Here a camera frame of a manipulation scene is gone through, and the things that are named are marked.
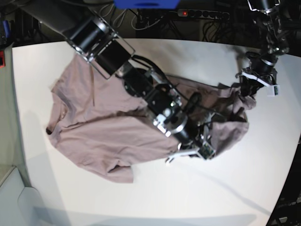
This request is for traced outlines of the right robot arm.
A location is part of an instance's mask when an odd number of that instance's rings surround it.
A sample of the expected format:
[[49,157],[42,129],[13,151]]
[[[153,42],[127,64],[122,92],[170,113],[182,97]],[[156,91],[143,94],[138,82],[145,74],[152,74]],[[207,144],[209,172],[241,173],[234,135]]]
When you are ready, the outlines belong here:
[[62,35],[68,44],[106,80],[116,76],[123,81],[128,94],[142,98],[153,125],[165,136],[179,142],[178,156],[212,159],[216,150],[210,142],[209,125],[217,114],[207,108],[208,116],[194,122],[190,114],[200,108],[201,94],[186,98],[151,60],[139,56],[101,16],[92,4],[70,0],[17,0],[15,4]]

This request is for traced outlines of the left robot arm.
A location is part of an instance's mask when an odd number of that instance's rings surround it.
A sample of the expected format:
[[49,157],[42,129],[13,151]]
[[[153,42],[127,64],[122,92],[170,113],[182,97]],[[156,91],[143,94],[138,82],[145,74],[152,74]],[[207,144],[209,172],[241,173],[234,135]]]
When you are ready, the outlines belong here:
[[275,65],[280,56],[289,52],[286,37],[290,32],[299,30],[301,23],[281,16],[279,0],[249,0],[247,3],[252,12],[258,13],[253,22],[265,35],[265,41],[260,52],[245,53],[249,66],[236,75],[240,81],[240,92],[244,97],[253,96],[266,87],[269,96],[275,97],[279,94]]

